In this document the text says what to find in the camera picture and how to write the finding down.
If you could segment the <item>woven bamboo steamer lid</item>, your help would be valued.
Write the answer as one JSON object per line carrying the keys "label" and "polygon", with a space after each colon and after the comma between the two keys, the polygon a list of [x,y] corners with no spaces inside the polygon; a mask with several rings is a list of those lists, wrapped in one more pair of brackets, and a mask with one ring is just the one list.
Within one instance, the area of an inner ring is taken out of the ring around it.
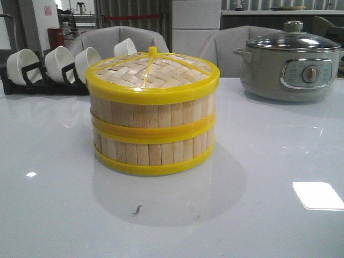
{"label": "woven bamboo steamer lid", "polygon": [[148,52],[112,57],[85,74],[91,95],[113,102],[165,105],[199,99],[214,92],[220,71],[212,62],[176,53]]}

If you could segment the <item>grey chair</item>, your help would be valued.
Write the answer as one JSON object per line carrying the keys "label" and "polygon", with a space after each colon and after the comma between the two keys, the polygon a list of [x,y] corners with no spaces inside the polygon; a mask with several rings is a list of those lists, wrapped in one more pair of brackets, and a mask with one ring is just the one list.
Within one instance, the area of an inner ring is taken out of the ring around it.
{"label": "grey chair", "polygon": [[138,52],[147,52],[150,46],[156,46],[160,53],[169,49],[163,36],[157,32],[129,26],[113,26],[86,31],[78,36],[68,47],[73,56],[88,47],[94,48],[102,59],[113,57],[116,44],[130,38]]}
{"label": "grey chair", "polygon": [[249,39],[276,32],[279,30],[258,26],[239,26],[221,30],[208,36],[198,57],[217,65],[221,77],[240,77],[242,58],[233,51],[244,48]]}

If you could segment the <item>white bowl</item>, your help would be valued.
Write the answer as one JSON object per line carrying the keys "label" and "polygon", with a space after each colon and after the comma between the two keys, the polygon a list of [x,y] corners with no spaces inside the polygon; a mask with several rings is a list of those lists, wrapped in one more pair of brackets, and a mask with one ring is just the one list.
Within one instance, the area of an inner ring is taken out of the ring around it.
{"label": "white bowl", "polygon": [[135,44],[131,38],[127,38],[119,43],[117,43],[113,48],[113,56],[125,56],[137,53]]}
{"label": "white bowl", "polygon": [[45,66],[48,76],[55,83],[64,83],[62,68],[74,63],[75,59],[70,51],[64,46],[59,46],[49,52],[45,57]]}
{"label": "white bowl", "polygon": [[93,64],[101,61],[101,57],[93,47],[88,47],[75,57],[75,68],[82,83],[86,84],[86,70]]}
{"label": "white bowl", "polygon": [[10,55],[6,62],[6,67],[11,81],[16,85],[26,85],[22,68],[36,62],[39,62],[38,57],[32,50],[27,48]]}

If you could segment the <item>left grey chair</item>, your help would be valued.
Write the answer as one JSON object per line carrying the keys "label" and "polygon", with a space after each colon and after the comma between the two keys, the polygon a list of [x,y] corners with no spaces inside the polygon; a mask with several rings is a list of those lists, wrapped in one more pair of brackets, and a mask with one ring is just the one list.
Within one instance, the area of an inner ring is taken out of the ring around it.
{"label": "left grey chair", "polygon": [[94,48],[102,59],[113,57],[116,44],[130,38],[138,52],[147,52],[150,46],[156,46],[160,53],[169,49],[163,36],[157,32],[129,26],[113,26],[86,31],[78,36],[68,47],[73,56],[88,47]]}

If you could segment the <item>black bowl rack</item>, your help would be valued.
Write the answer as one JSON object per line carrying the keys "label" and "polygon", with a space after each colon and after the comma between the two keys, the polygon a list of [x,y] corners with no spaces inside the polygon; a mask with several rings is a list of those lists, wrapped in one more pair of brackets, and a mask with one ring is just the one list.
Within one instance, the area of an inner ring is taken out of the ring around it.
{"label": "black bowl rack", "polygon": [[[28,79],[28,72],[39,68],[42,79],[31,82]],[[21,69],[24,73],[25,85],[14,84],[7,74],[7,68],[1,67],[1,79],[4,93],[11,94],[28,94],[28,95],[88,95],[89,90],[86,85],[79,79],[75,69],[75,64],[71,63],[62,67],[63,83],[56,83],[47,75],[47,69],[38,61]]]}

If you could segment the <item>white cabinet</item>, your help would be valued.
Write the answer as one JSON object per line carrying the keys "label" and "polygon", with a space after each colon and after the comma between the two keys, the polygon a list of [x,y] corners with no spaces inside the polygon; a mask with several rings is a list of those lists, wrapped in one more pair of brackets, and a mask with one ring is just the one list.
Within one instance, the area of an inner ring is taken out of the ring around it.
{"label": "white cabinet", "polygon": [[197,56],[205,40],[220,30],[221,1],[172,1],[173,53]]}

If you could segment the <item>grey electric cooking pot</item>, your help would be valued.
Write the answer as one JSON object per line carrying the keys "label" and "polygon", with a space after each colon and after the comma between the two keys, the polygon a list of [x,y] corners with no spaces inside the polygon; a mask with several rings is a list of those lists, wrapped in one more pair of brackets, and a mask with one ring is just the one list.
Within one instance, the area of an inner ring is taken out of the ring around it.
{"label": "grey electric cooking pot", "polygon": [[333,91],[343,50],[291,51],[245,47],[241,84],[260,97],[287,102],[317,101]]}

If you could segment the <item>red cylindrical container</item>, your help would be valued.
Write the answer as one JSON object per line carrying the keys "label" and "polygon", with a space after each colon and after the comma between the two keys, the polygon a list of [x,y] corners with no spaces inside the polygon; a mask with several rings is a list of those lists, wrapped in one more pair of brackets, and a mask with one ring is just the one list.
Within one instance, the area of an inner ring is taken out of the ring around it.
{"label": "red cylindrical container", "polygon": [[51,50],[54,50],[59,46],[65,45],[62,28],[60,27],[48,28],[47,33],[48,33],[49,45],[50,45]]}

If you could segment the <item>bamboo steamer tier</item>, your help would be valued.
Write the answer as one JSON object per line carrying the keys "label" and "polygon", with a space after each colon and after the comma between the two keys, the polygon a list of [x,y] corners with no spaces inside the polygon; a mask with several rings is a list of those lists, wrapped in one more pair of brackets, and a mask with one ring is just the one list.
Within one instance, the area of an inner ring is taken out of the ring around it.
{"label": "bamboo steamer tier", "polygon": [[91,96],[93,125],[126,138],[158,139],[205,131],[216,117],[214,92],[191,101],[139,105]]}
{"label": "bamboo steamer tier", "polygon": [[97,157],[111,169],[139,176],[162,176],[194,168],[206,161],[215,146],[214,128],[182,141],[134,144],[111,139],[94,129]]}

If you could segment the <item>glass pot lid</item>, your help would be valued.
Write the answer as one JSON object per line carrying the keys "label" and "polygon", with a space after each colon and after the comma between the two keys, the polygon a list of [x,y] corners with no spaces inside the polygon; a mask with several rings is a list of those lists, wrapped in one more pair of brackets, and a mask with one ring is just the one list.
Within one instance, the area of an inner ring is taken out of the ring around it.
{"label": "glass pot lid", "polygon": [[246,42],[246,46],[300,52],[331,52],[341,49],[339,43],[319,35],[303,32],[302,29],[302,21],[286,21],[284,23],[284,31],[250,39]]}

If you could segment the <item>right grey chair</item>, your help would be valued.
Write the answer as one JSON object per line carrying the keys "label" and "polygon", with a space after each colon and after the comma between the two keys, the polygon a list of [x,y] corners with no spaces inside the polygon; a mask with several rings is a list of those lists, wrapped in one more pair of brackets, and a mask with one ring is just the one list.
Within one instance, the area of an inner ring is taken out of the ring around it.
{"label": "right grey chair", "polygon": [[208,36],[198,57],[217,65],[221,77],[240,77],[242,58],[233,51],[244,48],[249,39],[276,32],[279,30],[258,26],[239,26],[221,30]]}

